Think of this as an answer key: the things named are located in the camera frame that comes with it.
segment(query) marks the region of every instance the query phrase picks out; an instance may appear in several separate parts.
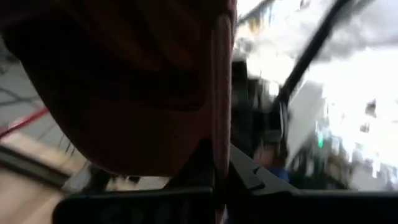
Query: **person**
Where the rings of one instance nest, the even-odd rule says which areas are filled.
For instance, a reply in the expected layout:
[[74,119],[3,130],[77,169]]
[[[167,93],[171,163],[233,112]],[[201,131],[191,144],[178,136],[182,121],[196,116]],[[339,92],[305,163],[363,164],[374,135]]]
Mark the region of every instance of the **person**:
[[271,174],[289,181],[287,171],[284,169],[285,159],[280,158],[279,148],[279,143],[261,141],[254,151],[253,160],[256,164],[266,168]]

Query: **windshield wiper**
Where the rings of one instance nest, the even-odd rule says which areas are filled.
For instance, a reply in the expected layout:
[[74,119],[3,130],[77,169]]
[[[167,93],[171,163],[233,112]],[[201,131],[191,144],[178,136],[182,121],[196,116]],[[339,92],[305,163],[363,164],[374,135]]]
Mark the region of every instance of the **windshield wiper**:
[[312,40],[308,44],[307,48],[302,53],[301,57],[297,60],[295,67],[293,68],[289,77],[286,79],[286,82],[281,88],[279,94],[272,102],[272,110],[276,109],[276,107],[279,106],[280,102],[284,102],[287,105],[291,93],[294,91],[295,87],[303,77],[304,72],[310,65],[311,61],[317,56],[323,44],[331,34],[331,31],[333,30],[333,27],[338,20],[338,16],[340,15],[341,10],[352,1],[353,0],[335,1],[333,6],[326,14],[325,18],[323,19],[315,35],[312,37]]

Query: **floor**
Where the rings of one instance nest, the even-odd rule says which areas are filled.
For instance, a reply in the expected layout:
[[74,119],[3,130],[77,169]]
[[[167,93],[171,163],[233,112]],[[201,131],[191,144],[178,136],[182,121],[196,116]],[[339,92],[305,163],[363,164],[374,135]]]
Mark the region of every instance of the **floor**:
[[[5,73],[0,74],[0,126],[44,106],[21,65],[2,64],[2,69]],[[49,114],[23,128],[21,132],[47,146],[81,156],[69,145],[69,140]]]
[[[70,157],[23,133],[12,133],[1,144],[70,175],[84,164],[83,159]],[[116,179],[109,183],[108,190],[161,189],[167,181],[163,177],[143,177],[133,185]],[[50,224],[52,211],[62,198],[59,191],[0,167],[0,224]]]
[[62,197],[54,189],[0,170],[0,224],[50,224]]

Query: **green traffic light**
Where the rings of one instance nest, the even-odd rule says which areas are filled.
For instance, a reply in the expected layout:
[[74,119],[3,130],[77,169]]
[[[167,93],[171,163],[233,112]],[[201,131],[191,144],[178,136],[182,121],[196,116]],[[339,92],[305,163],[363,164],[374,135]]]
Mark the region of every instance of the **green traffic light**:
[[323,148],[323,135],[322,134],[318,135],[318,147]]

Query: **windshield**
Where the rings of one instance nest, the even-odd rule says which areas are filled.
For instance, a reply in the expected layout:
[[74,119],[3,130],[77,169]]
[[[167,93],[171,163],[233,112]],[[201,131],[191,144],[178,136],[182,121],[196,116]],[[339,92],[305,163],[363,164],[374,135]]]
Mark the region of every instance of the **windshield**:
[[[238,27],[235,59],[246,59],[250,76],[283,85],[333,2],[270,1],[261,13]],[[322,141],[333,141],[339,156],[344,151],[344,160],[371,161],[380,173],[378,163],[388,169],[398,166],[397,149],[391,144],[398,134],[398,91],[394,88],[398,2],[353,2],[357,6],[341,14],[291,98],[290,159],[315,129]],[[372,103],[375,109],[369,114]]]

